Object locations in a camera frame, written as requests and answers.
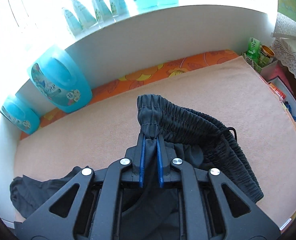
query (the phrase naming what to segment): white shelf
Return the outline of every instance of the white shelf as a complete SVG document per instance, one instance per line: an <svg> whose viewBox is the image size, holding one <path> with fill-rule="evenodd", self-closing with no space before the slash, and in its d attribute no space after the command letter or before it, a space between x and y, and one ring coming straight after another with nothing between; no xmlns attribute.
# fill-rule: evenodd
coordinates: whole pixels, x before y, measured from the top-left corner
<svg viewBox="0 0 296 240"><path fill-rule="evenodd" d="M291 106L291 114L296 117L296 99L285 86L285 84L280 80L280 78L276 77L275 79L270 81L273 83L278 89L280 89L286 95L286 101Z"/></svg>

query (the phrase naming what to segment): drawstring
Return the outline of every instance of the drawstring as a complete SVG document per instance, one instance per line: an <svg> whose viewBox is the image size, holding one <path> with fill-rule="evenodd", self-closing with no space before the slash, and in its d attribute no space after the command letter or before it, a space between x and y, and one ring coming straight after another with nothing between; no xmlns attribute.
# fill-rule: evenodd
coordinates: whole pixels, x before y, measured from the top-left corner
<svg viewBox="0 0 296 240"><path fill-rule="evenodd" d="M226 156L229 155L229 142L227 141L226 137L224 136L225 132L230 132L233 131L234 135L235 135L235 140L237 142L237 132L235 130L235 128L233 127L227 127L225 129L222 129L219 133L215 133L215 134L209 134L210 137L214 137L214 148L216 148L216 139L219 138L226 146Z"/></svg>
<svg viewBox="0 0 296 240"><path fill-rule="evenodd" d="M236 140L236 142L237 142L237 132L236 132L235 128L233 128L233 127L227 127L227 128L225 128L225 129L221 130L221 131L219 132L219 134L223 134L224 132L227 132L227 131L233 131L234 136L235 136L235 140Z"/></svg>

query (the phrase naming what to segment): lace doily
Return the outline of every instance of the lace doily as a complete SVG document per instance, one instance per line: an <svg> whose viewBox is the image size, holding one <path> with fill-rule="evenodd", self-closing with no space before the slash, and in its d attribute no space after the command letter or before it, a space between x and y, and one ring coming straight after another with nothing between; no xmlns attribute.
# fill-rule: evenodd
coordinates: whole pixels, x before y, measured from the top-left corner
<svg viewBox="0 0 296 240"><path fill-rule="evenodd" d="M296 51L287 43L287 39L275 38L272 43L272 50L275 53L275 57L284 66L287 66L296 78Z"/></svg>

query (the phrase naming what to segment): lace cloth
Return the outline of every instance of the lace cloth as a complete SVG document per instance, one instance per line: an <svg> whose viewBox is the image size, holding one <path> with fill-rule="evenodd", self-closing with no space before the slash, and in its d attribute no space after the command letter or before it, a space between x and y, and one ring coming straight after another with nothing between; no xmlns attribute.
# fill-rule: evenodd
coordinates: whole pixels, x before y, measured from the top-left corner
<svg viewBox="0 0 296 240"><path fill-rule="evenodd" d="M243 151L228 131L233 128L227 128L210 115L176 106L159 95L139 96L137 107L138 122L146 138L154 140L162 134L165 142L190 145L194 156L190 162L195 168L200 168L196 157L202 152L206 158L204 163L209 161L220 169L253 202L263 198Z"/></svg>
<svg viewBox="0 0 296 240"><path fill-rule="evenodd" d="M275 57L284 66L287 66L296 78L296 40L275 38L272 43L272 50L275 52Z"/></svg>

